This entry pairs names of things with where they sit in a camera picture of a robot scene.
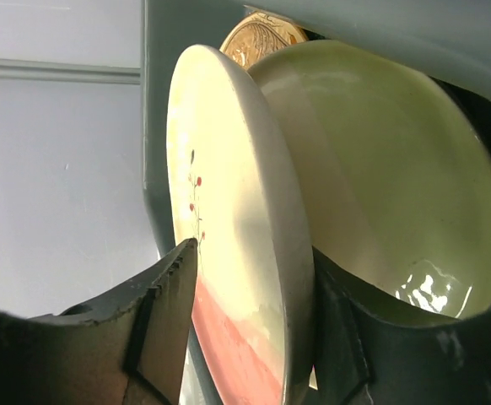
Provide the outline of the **grey plastic bin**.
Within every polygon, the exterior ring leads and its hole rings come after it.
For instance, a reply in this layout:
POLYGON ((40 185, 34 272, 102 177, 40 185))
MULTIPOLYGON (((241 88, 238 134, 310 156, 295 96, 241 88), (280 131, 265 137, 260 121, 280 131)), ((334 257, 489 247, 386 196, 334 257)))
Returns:
MULTIPOLYGON (((175 239, 166 154, 175 65, 190 46, 219 50, 228 33, 254 12, 299 26, 308 37, 306 42, 337 41, 424 74, 459 106, 491 157, 491 1, 146 1, 142 11, 143 189, 162 252, 181 242, 175 239)), ((299 189, 304 203, 300 183, 299 189)), ((320 404, 314 367, 317 302, 313 250, 317 248, 306 209, 305 215, 314 264, 315 331, 308 390, 298 404, 320 404)), ((441 321, 472 317, 433 314, 441 321)), ((207 365, 198 338, 197 344, 207 365)), ((215 402, 226 404, 209 369, 201 381, 203 387, 214 389, 215 402)))

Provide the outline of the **cream leaf pattern plate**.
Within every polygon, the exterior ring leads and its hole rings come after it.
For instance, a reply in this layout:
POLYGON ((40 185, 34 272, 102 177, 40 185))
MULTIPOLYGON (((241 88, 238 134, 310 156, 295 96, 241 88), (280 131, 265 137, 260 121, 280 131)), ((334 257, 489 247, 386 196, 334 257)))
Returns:
POLYGON ((254 12, 228 33, 219 50, 247 70, 275 51, 306 41, 308 37, 299 26, 254 12))

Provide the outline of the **cream green plate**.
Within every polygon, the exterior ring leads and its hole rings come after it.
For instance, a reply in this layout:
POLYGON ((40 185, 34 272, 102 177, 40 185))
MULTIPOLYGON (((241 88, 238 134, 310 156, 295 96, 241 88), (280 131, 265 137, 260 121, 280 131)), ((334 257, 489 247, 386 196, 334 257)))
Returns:
POLYGON ((424 74, 334 40, 249 69, 286 138, 314 246, 405 304, 491 305, 491 157, 424 74))

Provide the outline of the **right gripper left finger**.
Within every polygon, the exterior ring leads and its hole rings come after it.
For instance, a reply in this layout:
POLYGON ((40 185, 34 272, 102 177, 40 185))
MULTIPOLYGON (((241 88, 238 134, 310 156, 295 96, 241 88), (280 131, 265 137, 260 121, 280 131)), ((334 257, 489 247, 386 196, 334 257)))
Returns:
POLYGON ((197 241, 62 314, 0 311, 0 404, 176 404, 197 241))

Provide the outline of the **pink and cream plate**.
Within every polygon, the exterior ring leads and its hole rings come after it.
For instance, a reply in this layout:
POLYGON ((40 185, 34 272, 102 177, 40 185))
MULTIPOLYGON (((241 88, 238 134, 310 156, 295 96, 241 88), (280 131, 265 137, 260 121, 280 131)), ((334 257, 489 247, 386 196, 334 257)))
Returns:
POLYGON ((284 136, 251 76, 179 56, 166 154, 175 239, 198 243, 192 320, 226 404, 298 404, 313 363, 314 264, 284 136))

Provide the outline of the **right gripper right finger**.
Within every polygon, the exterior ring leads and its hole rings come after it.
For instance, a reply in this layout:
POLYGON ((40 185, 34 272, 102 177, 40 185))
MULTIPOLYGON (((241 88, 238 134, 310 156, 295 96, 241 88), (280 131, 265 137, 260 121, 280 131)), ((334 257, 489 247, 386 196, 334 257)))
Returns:
POLYGON ((491 306, 441 321, 313 252, 320 404, 491 404, 491 306))

